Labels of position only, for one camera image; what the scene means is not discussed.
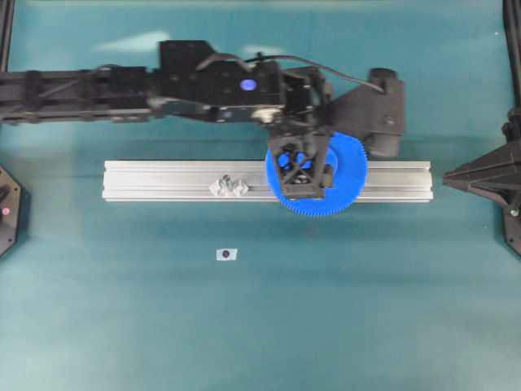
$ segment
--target gear teeth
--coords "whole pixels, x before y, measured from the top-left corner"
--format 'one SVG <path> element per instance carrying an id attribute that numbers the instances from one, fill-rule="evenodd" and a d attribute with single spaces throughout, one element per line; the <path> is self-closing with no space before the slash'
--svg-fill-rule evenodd
<path id="1" fill-rule="evenodd" d="M 335 132 L 330 141 L 330 152 L 336 154 L 339 161 L 341 174 L 337 180 L 339 179 L 341 182 L 346 179 L 354 180 L 346 182 L 343 186 L 337 183 L 337 187 L 326 189 L 324 200 L 317 201 L 289 201 L 286 199 L 278 183 L 278 174 L 273 159 L 269 152 L 266 154 L 268 183 L 281 204 L 293 213 L 303 216 L 325 217 L 342 212 L 355 201 L 366 183 L 368 172 L 367 153 L 363 144 L 357 138 Z M 345 156 L 352 156 L 352 158 L 349 160 Z"/>

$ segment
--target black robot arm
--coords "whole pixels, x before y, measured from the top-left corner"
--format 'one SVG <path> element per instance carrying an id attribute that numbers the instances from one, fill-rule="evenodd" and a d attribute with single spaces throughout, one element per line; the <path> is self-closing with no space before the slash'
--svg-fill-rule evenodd
<path id="1" fill-rule="evenodd" d="M 278 170 L 289 199 L 320 199 L 323 188 L 332 186 L 325 156 L 335 131 L 359 138 L 375 156 L 397 156 L 404 85 L 393 71 L 373 69 L 368 81 L 345 77 L 361 85 L 333 99 L 320 68 L 336 71 L 310 61 L 281 69 L 276 57 L 294 59 L 259 54 L 245 62 L 215 52 L 205 41 L 165 41 L 160 66 L 151 72 L 110 64 L 83 71 L 0 72 L 0 121 L 140 122 L 164 116 L 254 121 L 268 130 L 274 159 L 289 157 Z"/>

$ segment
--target small sticker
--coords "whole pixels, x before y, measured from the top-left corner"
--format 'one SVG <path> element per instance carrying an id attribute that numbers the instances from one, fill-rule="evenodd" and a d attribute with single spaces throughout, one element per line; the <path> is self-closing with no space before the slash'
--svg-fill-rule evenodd
<path id="1" fill-rule="evenodd" d="M 217 260 L 218 261 L 237 261 L 236 248 L 218 248 L 217 249 Z"/>

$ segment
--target black bracket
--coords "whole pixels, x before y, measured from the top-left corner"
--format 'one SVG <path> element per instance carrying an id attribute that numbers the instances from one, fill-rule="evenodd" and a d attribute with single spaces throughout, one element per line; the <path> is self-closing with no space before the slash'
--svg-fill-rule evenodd
<path id="1" fill-rule="evenodd" d="M 504 0 L 503 22 L 516 107 L 502 127 L 506 144 L 445 173 L 443 184 L 495 201 L 502 207 L 505 241 L 521 255 L 521 2 Z"/>
<path id="2" fill-rule="evenodd" d="M 16 243 L 22 188 L 0 167 L 0 256 Z"/>

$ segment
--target small metal part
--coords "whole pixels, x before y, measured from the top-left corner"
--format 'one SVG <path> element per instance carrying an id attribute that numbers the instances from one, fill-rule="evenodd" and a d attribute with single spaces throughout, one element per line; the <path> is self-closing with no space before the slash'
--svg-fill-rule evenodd
<path id="1" fill-rule="evenodd" d="M 233 182 L 231 177 L 225 174 L 212 183 L 209 189 L 215 197 L 240 197 L 246 194 L 248 186 L 240 179 Z"/>
<path id="2" fill-rule="evenodd" d="M 387 125 L 391 126 L 396 124 L 396 121 L 394 121 L 394 118 L 392 116 L 385 116 L 384 120 Z"/>
<path id="3" fill-rule="evenodd" d="M 277 114 L 280 114 L 282 110 L 278 108 L 260 108 L 255 110 L 252 114 L 252 118 L 259 120 L 263 124 L 269 124 L 274 121 Z"/>
<path id="4" fill-rule="evenodd" d="M 218 248 L 216 251 L 216 259 L 218 261 L 237 261 L 238 252 L 236 248 Z"/>

